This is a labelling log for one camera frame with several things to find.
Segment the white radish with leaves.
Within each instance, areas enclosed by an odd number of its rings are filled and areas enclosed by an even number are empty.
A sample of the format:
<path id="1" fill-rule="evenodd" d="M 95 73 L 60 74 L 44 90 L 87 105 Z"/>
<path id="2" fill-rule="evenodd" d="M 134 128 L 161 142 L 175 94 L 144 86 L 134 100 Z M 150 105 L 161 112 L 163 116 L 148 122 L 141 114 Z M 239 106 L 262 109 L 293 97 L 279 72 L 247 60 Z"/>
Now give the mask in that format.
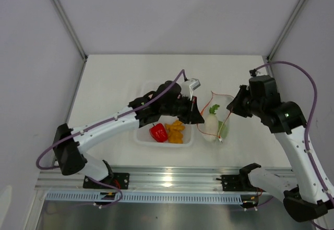
<path id="1" fill-rule="evenodd" d="M 204 123 L 204 138 L 208 142 L 214 142 L 218 135 L 219 121 L 216 115 L 216 111 L 220 105 L 215 104 L 209 108 L 209 114 L 205 118 Z"/>

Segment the clear zip top bag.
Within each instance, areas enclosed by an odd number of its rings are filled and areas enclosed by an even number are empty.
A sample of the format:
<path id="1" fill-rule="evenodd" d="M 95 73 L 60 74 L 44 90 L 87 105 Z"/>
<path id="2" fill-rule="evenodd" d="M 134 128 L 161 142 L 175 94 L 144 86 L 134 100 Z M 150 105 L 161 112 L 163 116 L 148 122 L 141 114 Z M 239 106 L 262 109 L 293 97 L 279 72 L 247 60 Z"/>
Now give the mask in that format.
<path id="1" fill-rule="evenodd" d="M 226 142 L 231 115 L 226 107 L 233 99 L 234 97 L 229 94 L 218 94 L 211 91 L 210 100 L 200 112 L 205 122 L 196 125 L 199 133 L 208 143 L 223 145 Z"/>

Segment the green cabbage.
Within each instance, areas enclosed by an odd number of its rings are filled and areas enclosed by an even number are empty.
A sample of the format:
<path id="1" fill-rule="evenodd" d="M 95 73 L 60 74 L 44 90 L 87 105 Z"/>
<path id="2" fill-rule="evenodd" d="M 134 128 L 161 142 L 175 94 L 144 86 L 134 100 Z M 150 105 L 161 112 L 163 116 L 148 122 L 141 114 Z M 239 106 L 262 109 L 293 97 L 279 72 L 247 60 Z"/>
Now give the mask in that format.
<path id="1" fill-rule="evenodd" d="M 229 133 L 229 121 L 219 121 L 218 134 L 221 139 L 225 139 Z"/>

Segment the red bell pepper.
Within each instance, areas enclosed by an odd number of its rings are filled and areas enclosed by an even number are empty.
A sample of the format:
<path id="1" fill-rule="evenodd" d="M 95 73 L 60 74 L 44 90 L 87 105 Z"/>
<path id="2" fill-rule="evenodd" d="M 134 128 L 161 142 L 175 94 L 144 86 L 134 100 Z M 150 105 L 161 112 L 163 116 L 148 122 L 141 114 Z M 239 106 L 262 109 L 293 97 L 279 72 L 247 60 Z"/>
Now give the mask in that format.
<path id="1" fill-rule="evenodd" d="M 149 133 L 156 142 L 163 143 L 168 140 L 168 134 L 162 123 L 153 125 L 149 129 Z"/>

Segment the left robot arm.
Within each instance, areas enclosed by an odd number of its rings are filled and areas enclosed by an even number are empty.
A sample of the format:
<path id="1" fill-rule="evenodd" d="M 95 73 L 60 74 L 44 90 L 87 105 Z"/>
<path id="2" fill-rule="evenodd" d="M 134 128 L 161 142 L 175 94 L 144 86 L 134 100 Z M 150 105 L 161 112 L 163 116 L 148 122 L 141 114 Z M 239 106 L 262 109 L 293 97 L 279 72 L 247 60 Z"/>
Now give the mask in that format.
<path id="1" fill-rule="evenodd" d="M 156 123 L 161 116 L 177 117 L 183 124 L 202 124 L 194 90 L 200 86 L 197 79 L 178 84 L 166 81 L 157 90 L 129 102 L 122 110 L 94 124 L 69 128 L 58 126 L 53 148 L 62 175 L 81 173 L 101 188 L 113 183 L 114 173 L 105 160 L 97 160 L 87 152 L 100 142 L 124 131 Z"/>

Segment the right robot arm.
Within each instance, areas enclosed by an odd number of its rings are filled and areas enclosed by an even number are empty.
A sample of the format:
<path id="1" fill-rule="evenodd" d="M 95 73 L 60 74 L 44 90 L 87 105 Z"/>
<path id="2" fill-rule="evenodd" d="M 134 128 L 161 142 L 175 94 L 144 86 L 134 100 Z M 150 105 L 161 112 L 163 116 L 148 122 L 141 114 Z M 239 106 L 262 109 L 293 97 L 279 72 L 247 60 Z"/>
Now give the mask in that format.
<path id="1" fill-rule="evenodd" d="M 239 171 L 244 190 L 260 188 L 284 205 L 297 222 L 312 221 L 333 209 L 333 183 L 327 178 L 308 134 L 308 122 L 295 102 L 282 102 L 275 83 L 241 85 L 227 109 L 242 117 L 257 116 L 282 146 L 296 184 L 270 173 L 257 163 Z"/>

